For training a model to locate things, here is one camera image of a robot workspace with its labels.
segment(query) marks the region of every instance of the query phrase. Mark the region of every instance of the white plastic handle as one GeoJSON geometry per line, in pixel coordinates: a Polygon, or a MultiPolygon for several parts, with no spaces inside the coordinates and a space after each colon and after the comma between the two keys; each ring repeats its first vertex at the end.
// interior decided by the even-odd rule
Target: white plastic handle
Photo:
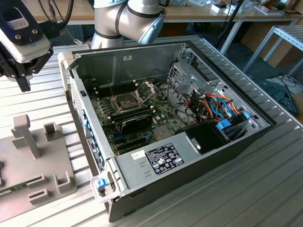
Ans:
{"type": "Polygon", "coordinates": [[[72,52],[62,52],[58,54],[58,62],[64,91],[68,90],[65,70],[75,61],[72,52]]]}

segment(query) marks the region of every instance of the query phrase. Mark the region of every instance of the motherboard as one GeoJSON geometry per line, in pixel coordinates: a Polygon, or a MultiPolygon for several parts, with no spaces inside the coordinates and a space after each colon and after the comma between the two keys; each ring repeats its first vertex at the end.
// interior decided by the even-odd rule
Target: motherboard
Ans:
{"type": "Polygon", "coordinates": [[[110,96],[91,98],[116,156],[173,136],[190,121],[181,119],[168,103],[163,84],[140,81],[136,88],[117,95],[111,90],[110,96]]]}

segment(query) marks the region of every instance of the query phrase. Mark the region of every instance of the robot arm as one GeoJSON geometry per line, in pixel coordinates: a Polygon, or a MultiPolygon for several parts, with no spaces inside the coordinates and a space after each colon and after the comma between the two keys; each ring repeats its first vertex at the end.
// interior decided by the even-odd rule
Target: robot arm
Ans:
{"type": "MultiPolygon", "coordinates": [[[[32,73],[38,73],[53,54],[49,39],[67,25],[74,0],[69,1],[63,22],[38,24],[21,0],[0,1],[0,77],[16,81],[30,91],[32,73]]],[[[92,49],[123,46],[123,36],[151,44],[164,18],[158,0],[95,0],[95,34],[92,49]]]]}
{"type": "Polygon", "coordinates": [[[16,81],[30,91],[32,73],[38,73],[53,54],[49,39],[60,35],[73,7],[70,0],[65,20],[38,24],[21,0],[0,1],[0,77],[16,81]]]}
{"type": "Polygon", "coordinates": [[[162,29],[158,0],[95,0],[92,49],[123,46],[123,36],[151,44],[162,29]]]}

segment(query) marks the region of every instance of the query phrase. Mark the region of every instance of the warning label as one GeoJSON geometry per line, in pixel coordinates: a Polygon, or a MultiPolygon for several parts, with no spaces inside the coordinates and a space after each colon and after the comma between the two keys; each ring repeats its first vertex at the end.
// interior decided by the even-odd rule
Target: warning label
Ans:
{"type": "Polygon", "coordinates": [[[145,155],[158,175],[184,163],[172,143],[148,151],[145,155]]]}

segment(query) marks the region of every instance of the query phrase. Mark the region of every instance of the table leg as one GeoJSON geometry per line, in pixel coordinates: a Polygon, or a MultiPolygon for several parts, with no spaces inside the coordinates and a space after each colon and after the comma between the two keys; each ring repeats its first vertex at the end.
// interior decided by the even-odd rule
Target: table leg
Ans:
{"type": "MultiPolygon", "coordinates": [[[[292,22],[290,22],[289,25],[295,25],[298,22],[298,20],[293,20],[292,22]]],[[[268,61],[268,59],[270,58],[270,56],[273,54],[273,52],[275,52],[276,48],[282,43],[283,38],[279,38],[277,40],[277,42],[273,45],[273,47],[270,49],[270,51],[267,53],[267,55],[265,56],[265,58],[263,59],[263,61],[268,61]]]]}
{"type": "Polygon", "coordinates": [[[233,27],[231,29],[231,32],[228,34],[228,37],[226,38],[226,40],[225,40],[225,42],[224,42],[224,44],[223,44],[223,46],[220,50],[221,54],[225,54],[226,51],[228,50],[230,44],[232,43],[232,40],[236,36],[239,28],[241,27],[242,22],[243,22],[242,20],[239,20],[238,22],[236,22],[233,25],[233,27]]]}
{"type": "Polygon", "coordinates": [[[289,71],[289,75],[292,75],[296,70],[297,68],[299,68],[303,63],[303,58],[293,67],[292,70],[289,71]]]}
{"type": "Polygon", "coordinates": [[[257,50],[255,51],[255,53],[252,55],[252,57],[250,58],[250,60],[248,61],[248,63],[246,64],[246,66],[244,67],[244,69],[242,70],[243,72],[246,72],[247,69],[252,65],[252,63],[255,62],[255,60],[257,59],[257,57],[260,55],[262,49],[266,46],[266,44],[270,41],[270,39],[273,37],[274,35],[274,30],[275,27],[273,26],[269,33],[265,36],[265,38],[263,39],[263,41],[261,42],[260,46],[257,48],[257,50]]]}

